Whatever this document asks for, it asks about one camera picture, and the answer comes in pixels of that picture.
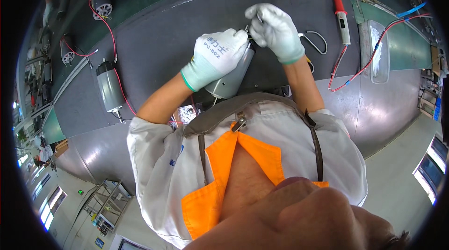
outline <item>metal rack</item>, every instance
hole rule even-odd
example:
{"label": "metal rack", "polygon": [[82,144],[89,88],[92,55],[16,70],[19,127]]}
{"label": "metal rack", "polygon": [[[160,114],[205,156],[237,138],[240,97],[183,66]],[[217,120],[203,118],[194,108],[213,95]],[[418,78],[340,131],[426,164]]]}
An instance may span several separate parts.
{"label": "metal rack", "polygon": [[84,210],[92,217],[101,236],[113,232],[131,195],[121,185],[122,181],[104,180],[94,191]]}

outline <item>white uniform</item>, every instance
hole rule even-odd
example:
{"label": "white uniform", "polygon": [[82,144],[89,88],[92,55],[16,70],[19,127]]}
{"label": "white uniform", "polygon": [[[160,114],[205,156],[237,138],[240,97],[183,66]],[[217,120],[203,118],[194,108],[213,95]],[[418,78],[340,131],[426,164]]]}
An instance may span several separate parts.
{"label": "white uniform", "polygon": [[[302,176],[317,181],[317,163],[311,131],[292,108],[281,102],[254,103],[243,111],[241,132],[281,149],[284,177]],[[323,181],[346,195],[350,204],[362,206],[368,193],[365,161],[340,119],[327,110],[309,114],[323,155]],[[236,120],[225,118],[205,135],[210,146]],[[192,241],[182,215],[181,199],[204,187],[198,137],[185,138],[183,129],[133,118],[127,137],[136,194],[146,223],[160,237],[182,249]],[[213,175],[206,159],[206,179]]]}

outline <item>workbench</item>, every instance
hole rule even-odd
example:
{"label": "workbench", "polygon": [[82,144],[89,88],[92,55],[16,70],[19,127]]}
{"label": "workbench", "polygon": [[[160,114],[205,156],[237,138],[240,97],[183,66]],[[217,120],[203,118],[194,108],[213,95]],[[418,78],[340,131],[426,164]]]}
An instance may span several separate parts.
{"label": "workbench", "polygon": [[[244,28],[250,23],[244,17],[245,9],[259,2],[272,3],[289,13],[298,32],[315,31],[326,39],[326,55],[319,54],[306,40],[302,39],[302,42],[306,55],[315,66],[315,80],[330,78],[343,48],[333,0],[162,0],[114,29],[119,57],[116,68],[132,107],[137,110],[154,91],[179,72],[192,57],[197,37],[227,28]],[[360,67],[359,36],[351,2],[343,0],[343,4],[348,12],[351,45],[339,67],[338,77],[353,75]],[[317,35],[307,36],[320,50],[324,49],[324,43]],[[94,69],[87,65],[68,85],[54,107],[66,137],[118,122],[105,112],[95,76],[95,67],[102,58],[113,60],[110,35],[100,40],[92,50],[96,48],[99,51],[89,57]],[[257,48],[239,92],[263,91],[287,84],[276,56],[268,48]],[[205,90],[194,94],[196,103],[212,100],[213,97]],[[132,118],[126,104],[121,112],[123,118]]]}

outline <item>white work glove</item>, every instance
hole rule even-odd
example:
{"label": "white work glove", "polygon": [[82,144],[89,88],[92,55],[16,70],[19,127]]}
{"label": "white work glove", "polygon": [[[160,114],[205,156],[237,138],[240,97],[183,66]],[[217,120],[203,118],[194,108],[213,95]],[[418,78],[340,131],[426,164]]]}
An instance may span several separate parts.
{"label": "white work glove", "polygon": [[48,17],[50,13],[53,11],[53,5],[51,2],[45,4],[45,10],[43,11],[42,24],[43,27],[47,27],[48,25]]}
{"label": "white work glove", "polygon": [[272,4],[259,3],[248,8],[245,17],[252,19],[250,34],[257,45],[268,46],[279,62],[291,64],[304,56],[304,46],[289,14]]}
{"label": "white work glove", "polygon": [[197,92],[230,73],[237,67],[247,43],[248,34],[244,30],[236,32],[233,28],[198,37],[191,62],[181,69],[185,84]]}

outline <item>electric motor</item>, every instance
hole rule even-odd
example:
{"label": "electric motor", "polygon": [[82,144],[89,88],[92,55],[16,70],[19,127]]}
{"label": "electric motor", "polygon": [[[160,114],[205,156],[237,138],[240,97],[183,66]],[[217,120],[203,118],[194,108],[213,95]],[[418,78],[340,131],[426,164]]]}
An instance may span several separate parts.
{"label": "electric motor", "polygon": [[237,67],[224,77],[206,85],[205,89],[216,99],[229,99],[234,97],[239,90],[240,84],[254,56],[254,52],[254,45],[250,41],[246,46],[242,58],[237,63]]}
{"label": "electric motor", "polygon": [[50,51],[50,40],[51,40],[51,34],[48,32],[45,33],[42,38],[42,50],[45,53],[48,53],[48,51]]}
{"label": "electric motor", "polygon": [[75,53],[70,50],[69,46],[72,47],[72,40],[67,35],[59,42],[59,46],[61,48],[61,59],[62,62],[67,66],[68,64],[72,65],[72,60],[75,58]]}
{"label": "electric motor", "polygon": [[[110,0],[92,0],[92,7],[99,15],[108,17],[112,12],[112,4],[110,3]],[[101,18],[94,12],[92,12],[92,14],[95,20],[101,20]]]}
{"label": "electric motor", "polygon": [[111,62],[103,59],[97,68],[97,81],[107,112],[118,112],[125,103],[119,78]]}

